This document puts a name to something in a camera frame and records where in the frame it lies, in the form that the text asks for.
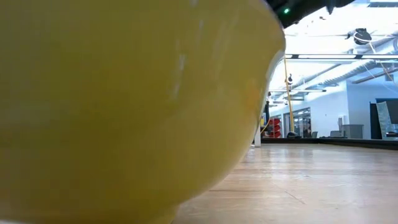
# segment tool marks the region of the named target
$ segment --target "fluorescent light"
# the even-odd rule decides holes
[[[330,54],[330,55],[299,55],[298,58],[307,58],[307,59],[342,59],[342,58],[355,58],[356,55],[349,55],[349,54]]]
[[[280,104],[284,104],[285,102],[283,101],[272,101],[270,102],[270,105],[280,105]]]
[[[269,91],[274,92],[274,93],[286,93],[287,92],[286,90],[269,90]]]
[[[363,55],[362,59],[398,59],[398,55]]]
[[[371,2],[397,2],[397,0],[371,0]]]
[[[340,58],[340,59],[325,59],[325,58],[316,58],[316,59],[309,59],[309,58],[286,58],[288,63],[317,63],[317,64],[350,64],[356,62],[358,59],[355,58]]]

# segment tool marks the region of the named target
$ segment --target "yellow bowl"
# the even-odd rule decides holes
[[[0,2],[0,219],[168,223],[251,143],[284,51],[261,0]]]

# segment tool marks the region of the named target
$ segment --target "wooden floor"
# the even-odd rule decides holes
[[[173,224],[398,223],[398,151],[321,144],[250,149]]]

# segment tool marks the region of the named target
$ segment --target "white wall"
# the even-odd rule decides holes
[[[350,124],[364,125],[364,139],[371,138],[370,103],[378,98],[398,98],[398,88],[391,83],[384,82],[378,85],[347,84],[348,110]]]
[[[318,131],[318,137],[329,136],[330,131],[338,131],[338,118],[346,116],[348,119],[349,116],[346,83],[341,82],[338,87],[326,90],[326,93],[308,94],[305,101],[293,101],[293,111],[311,108],[311,128],[312,131]],[[281,114],[283,117],[288,112],[288,106],[270,108],[271,116]]]

